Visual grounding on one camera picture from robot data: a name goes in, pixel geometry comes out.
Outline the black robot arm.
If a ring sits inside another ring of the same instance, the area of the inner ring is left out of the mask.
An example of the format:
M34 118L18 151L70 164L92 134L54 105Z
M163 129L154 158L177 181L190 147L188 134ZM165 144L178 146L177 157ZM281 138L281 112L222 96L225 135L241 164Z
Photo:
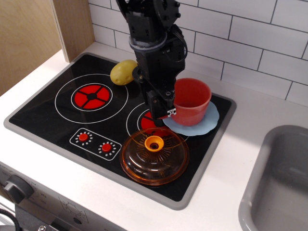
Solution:
M187 44L175 21L181 17L176 0L119 0L129 27L129 45L138 66L132 75L139 84L152 117L176 114L177 75L185 69Z

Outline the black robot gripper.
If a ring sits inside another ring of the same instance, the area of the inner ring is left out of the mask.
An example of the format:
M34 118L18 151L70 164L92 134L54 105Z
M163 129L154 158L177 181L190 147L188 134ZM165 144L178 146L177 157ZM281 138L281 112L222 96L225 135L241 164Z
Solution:
M153 119L176 115L176 76L185 68L187 44L183 36L169 36L160 48L135 50L139 69L135 72Z

